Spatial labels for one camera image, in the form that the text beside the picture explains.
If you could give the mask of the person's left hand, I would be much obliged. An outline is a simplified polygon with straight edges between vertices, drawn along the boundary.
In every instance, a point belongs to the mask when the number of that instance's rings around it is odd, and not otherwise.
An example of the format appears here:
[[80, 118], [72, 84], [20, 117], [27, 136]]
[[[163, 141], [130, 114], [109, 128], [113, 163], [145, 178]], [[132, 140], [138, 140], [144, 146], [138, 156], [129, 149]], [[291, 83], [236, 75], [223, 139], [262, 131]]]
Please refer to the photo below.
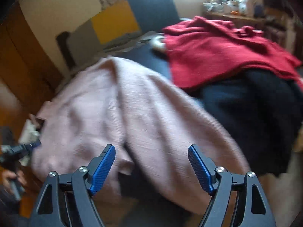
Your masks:
[[8, 170], [4, 170], [2, 172], [2, 181], [3, 181], [3, 185], [7, 188], [10, 187], [10, 181], [16, 179], [18, 182], [20, 182], [23, 186], [25, 186], [26, 180], [24, 177], [24, 173], [21, 170], [18, 170], [17, 173], [13, 172], [13, 171], [8, 171]]

